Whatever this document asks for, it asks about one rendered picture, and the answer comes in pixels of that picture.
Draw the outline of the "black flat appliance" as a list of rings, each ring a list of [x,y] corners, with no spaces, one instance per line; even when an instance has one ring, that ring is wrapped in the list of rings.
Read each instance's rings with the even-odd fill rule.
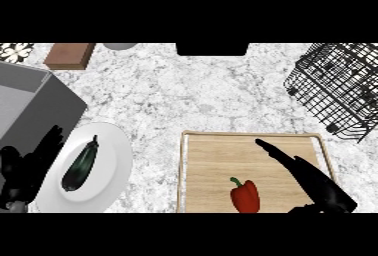
[[[176,49],[180,56],[244,56],[247,43],[177,43]]]

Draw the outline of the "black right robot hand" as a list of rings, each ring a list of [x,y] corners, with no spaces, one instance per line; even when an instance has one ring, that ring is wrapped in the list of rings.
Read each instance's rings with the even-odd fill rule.
[[[284,165],[313,201],[312,204],[294,207],[290,213],[352,213],[357,207],[356,201],[315,165],[300,156],[290,157],[276,146],[261,139],[256,140],[256,144],[266,150],[269,156]]]

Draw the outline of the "red bell pepper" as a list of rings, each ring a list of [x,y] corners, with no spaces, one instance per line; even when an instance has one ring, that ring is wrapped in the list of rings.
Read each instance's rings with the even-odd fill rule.
[[[257,213],[260,211],[260,196],[251,180],[241,182],[235,177],[230,181],[236,187],[230,191],[230,199],[239,213]]]

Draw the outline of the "black white patterned tile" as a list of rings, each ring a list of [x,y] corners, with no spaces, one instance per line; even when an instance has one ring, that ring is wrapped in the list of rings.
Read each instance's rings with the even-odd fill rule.
[[[33,43],[0,43],[0,61],[7,63],[22,62],[34,49]]]

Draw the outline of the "grey box appliance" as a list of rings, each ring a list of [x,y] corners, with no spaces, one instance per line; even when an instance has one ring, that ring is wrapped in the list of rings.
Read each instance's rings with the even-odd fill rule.
[[[58,125],[64,145],[87,104],[50,71],[0,62],[0,149],[25,156]]]

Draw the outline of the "grey round container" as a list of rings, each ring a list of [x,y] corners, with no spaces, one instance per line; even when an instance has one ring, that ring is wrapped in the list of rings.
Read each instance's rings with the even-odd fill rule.
[[[115,51],[127,50],[133,48],[137,45],[137,43],[103,43],[103,46]]]

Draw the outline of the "pale wooden tray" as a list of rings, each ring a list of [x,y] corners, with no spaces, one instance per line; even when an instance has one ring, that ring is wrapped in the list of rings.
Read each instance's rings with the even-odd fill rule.
[[[316,133],[182,133],[177,185],[180,213],[233,213],[230,191],[253,181],[260,211],[285,213],[312,202],[292,175],[256,144],[261,139],[288,155],[303,157],[326,175],[334,174],[322,137]]]

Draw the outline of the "dark green eggplant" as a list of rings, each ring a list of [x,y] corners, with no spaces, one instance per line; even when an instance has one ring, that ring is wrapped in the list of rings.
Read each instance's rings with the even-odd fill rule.
[[[93,136],[62,177],[61,185],[67,192],[78,190],[86,182],[95,165],[98,148],[98,136]]]

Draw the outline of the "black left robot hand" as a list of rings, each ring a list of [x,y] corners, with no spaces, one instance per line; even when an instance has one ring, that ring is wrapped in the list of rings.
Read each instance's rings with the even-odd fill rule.
[[[36,150],[25,156],[21,156],[13,146],[0,149],[0,174],[5,178],[0,190],[2,210],[7,210],[5,206],[7,202],[22,201],[30,204],[34,201],[62,147],[62,128],[55,125]]]

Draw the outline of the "brown wooden block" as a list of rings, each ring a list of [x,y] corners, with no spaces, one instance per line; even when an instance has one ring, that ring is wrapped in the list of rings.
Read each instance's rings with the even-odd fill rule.
[[[55,43],[44,59],[50,70],[84,70],[95,43]]]

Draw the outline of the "white plate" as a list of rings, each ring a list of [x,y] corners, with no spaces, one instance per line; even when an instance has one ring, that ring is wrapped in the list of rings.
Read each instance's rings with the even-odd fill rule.
[[[89,178],[75,191],[67,192],[62,178],[93,136],[98,136],[99,149]],[[124,131],[111,123],[90,123],[75,128],[36,197],[39,211],[103,212],[126,188],[132,166],[132,145]]]

